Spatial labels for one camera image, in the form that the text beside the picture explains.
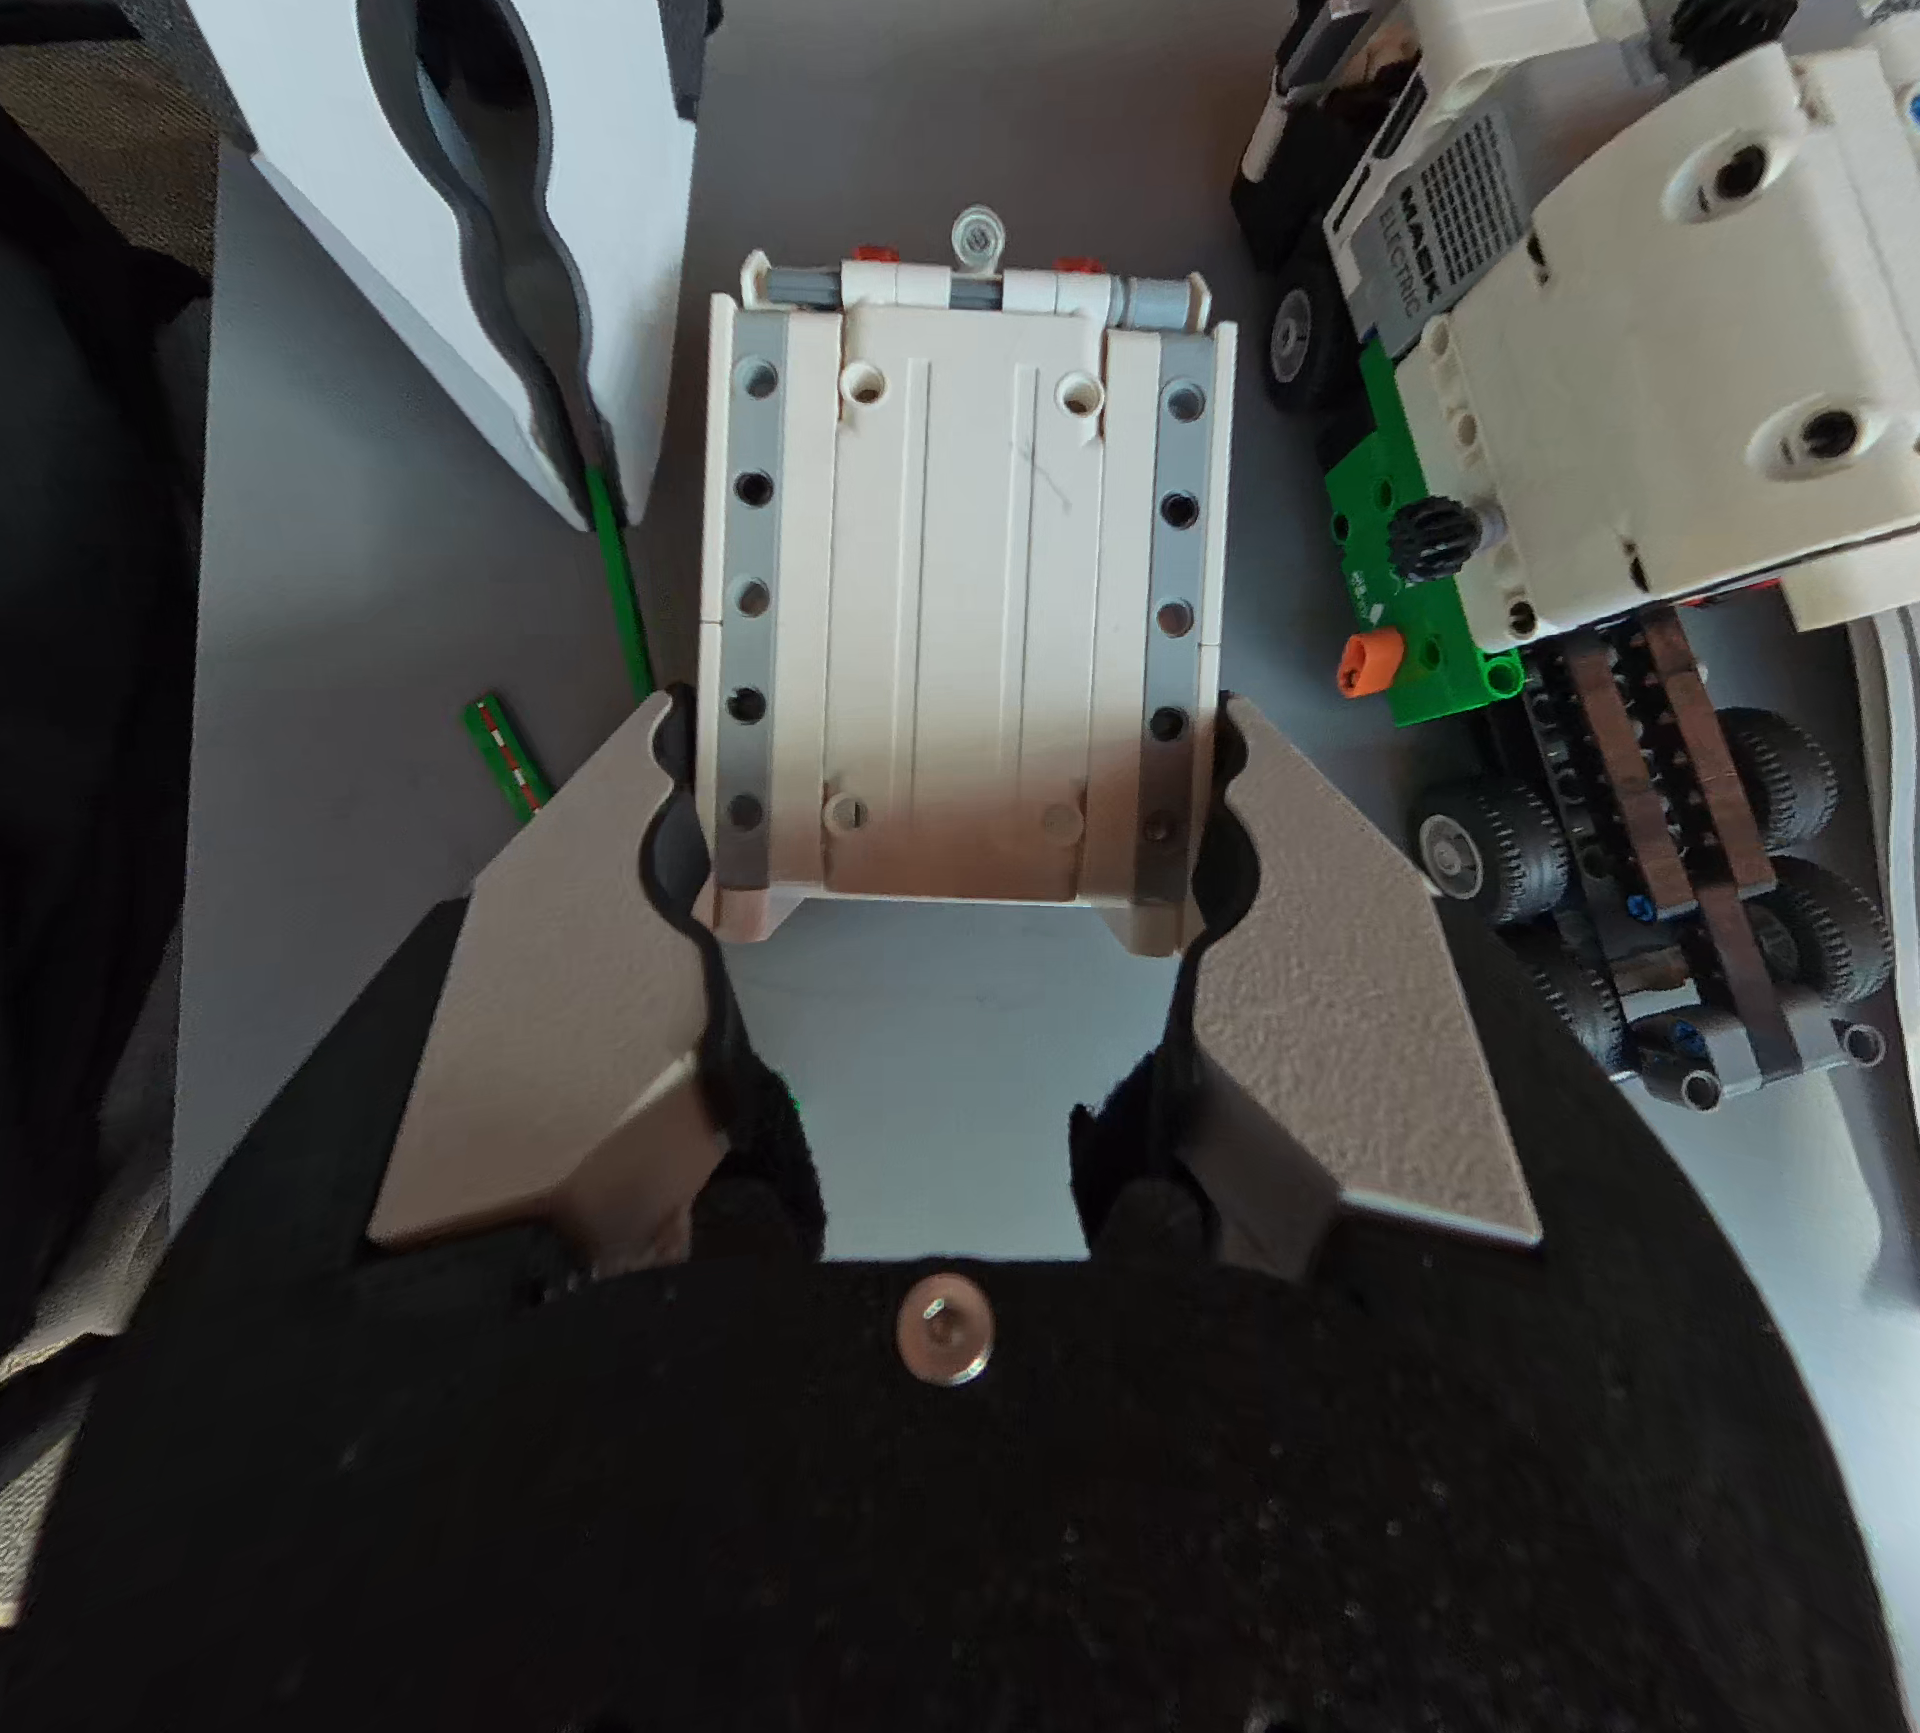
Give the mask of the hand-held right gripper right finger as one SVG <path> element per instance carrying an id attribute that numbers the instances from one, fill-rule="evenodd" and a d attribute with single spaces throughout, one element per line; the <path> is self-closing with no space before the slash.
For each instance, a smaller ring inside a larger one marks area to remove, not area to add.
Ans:
<path id="1" fill-rule="evenodd" d="M 1225 1264 L 1300 1282 L 1348 1218 L 1538 1250 L 1428 880 L 1249 694 L 1204 800 L 1161 1083 Z"/>

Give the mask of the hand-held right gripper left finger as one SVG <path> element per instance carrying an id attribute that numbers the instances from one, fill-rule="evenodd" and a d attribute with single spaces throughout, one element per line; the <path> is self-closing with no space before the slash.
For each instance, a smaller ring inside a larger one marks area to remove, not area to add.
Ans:
<path id="1" fill-rule="evenodd" d="M 684 1264 L 742 1143 L 742 1031 L 694 917 L 693 699 L 660 690 L 476 880 L 368 1237 L 551 1226 L 599 1277 Z"/>

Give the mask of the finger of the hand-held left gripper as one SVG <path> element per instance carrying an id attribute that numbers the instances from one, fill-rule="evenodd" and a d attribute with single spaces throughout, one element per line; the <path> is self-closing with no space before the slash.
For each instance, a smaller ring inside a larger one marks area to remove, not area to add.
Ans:
<path id="1" fill-rule="evenodd" d="M 667 0 L 492 0 L 534 91 L 534 213 L 580 313 L 585 447 L 621 521 L 653 500 L 684 298 L 697 126 Z"/>
<path id="2" fill-rule="evenodd" d="M 517 320 L 476 160 L 419 61 L 419 0 L 183 0 L 256 172 L 482 438 L 592 527 L 563 393 Z"/>

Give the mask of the green striped lego tile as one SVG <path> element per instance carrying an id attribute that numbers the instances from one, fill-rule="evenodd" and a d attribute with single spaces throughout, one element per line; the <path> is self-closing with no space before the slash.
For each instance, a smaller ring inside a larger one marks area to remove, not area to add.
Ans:
<path id="1" fill-rule="evenodd" d="M 551 801 L 555 784 L 524 739 L 506 699 L 497 693 L 479 694 L 465 706 L 461 721 L 514 818 L 521 824 L 537 818 Z"/>
<path id="2" fill-rule="evenodd" d="M 621 516 L 618 493 L 603 465 L 589 465 L 585 481 L 592 497 L 592 527 L 604 565 L 621 663 L 627 670 L 637 706 L 644 706 L 659 693 L 659 677 L 653 668 L 651 635 L 644 630 L 637 568 L 627 548 L 627 521 Z"/>

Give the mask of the white lego container body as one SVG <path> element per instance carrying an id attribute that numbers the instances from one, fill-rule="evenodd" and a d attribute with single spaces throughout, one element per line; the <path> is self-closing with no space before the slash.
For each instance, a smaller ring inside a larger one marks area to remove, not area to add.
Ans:
<path id="1" fill-rule="evenodd" d="M 1098 911 L 1199 935 L 1238 327 L 1202 272 L 742 262 L 711 298 L 701 919 L 805 903 Z"/>

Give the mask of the white green lego truck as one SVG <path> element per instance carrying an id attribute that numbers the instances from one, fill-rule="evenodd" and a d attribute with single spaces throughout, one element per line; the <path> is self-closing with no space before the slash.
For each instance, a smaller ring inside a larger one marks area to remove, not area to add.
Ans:
<path id="1" fill-rule="evenodd" d="M 1914 0 L 1294 0 L 1231 205 L 1337 684 L 1483 746 L 1412 808 L 1432 891 L 1688 1112 L 1875 1066 L 1834 753 L 1719 706 L 1685 610 L 1918 603 Z"/>

